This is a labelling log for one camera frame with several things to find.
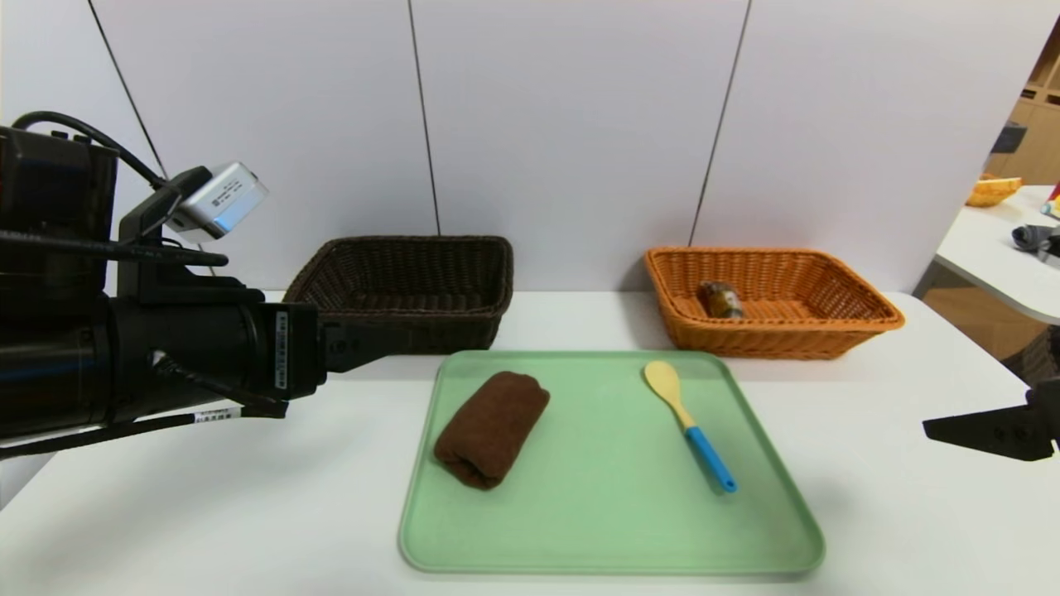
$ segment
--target wicker basket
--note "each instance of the wicker basket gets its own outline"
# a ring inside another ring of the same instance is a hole
[[[1023,178],[999,178],[991,174],[983,174],[975,182],[972,194],[965,205],[969,207],[994,207],[1015,194],[1023,186]]]
[[[644,256],[674,345],[722,356],[829,360],[904,325],[843,262],[815,250],[653,248]],[[704,281],[731,284],[746,318],[708,317]]]
[[[498,236],[347,238],[324,244],[283,300],[316,304],[322,320],[406,330],[406,354],[484,350],[512,300],[512,268]]]

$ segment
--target rolled towel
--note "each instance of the rolled towel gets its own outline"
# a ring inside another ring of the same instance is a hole
[[[1020,226],[1012,230],[1012,242],[1020,250],[1038,252],[1054,229],[1049,226]]]
[[[496,487],[515,463],[548,398],[533,376],[494,374],[449,420],[435,443],[435,457],[467,486]]]

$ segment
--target plastic tray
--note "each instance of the plastic tray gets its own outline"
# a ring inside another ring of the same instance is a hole
[[[740,490],[722,492],[649,362],[682,376],[685,406]],[[505,481],[463,486],[438,435],[495,372],[535,376],[551,402]],[[401,548],[426,572],[735,575],[811,569],[825,541],[721,361],[699,352],[461,352],[438,373],[405,503]]]

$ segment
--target barcode sticker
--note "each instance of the barcode sticker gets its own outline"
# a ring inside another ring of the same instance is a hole
[[[206,411],[196,411],[195,421],[193,424],[198,424],[200,422],[215,422],[217,420],[229,420],[232,418],[240,418],[241,408],[230,407],[226,409],[208,409]]]
[[[287,388],[287,313],[276,314],[276,388]]]

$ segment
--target white table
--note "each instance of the white table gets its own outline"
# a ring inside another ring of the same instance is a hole
[[[440,357],[390,357],[240,420],[60,453],[0,511],[0,594],[1050,594],[1060,462],[930,441],[920,421],[1024,385],[918,300],[836,362],[729,361],[827,542],[797,578],[444,576],[398,525]],[[499,349],[666,348],[644,294],[517,294]]]
[[[922,296],[942,265],[983,287],[1017,311],[1060,325],[1060,269],[1021,252],[1012,229],[1025,224],[1056,227],[1039,212],[1053,187],[1024,187],[996,207],[962,207],[915,294]]]

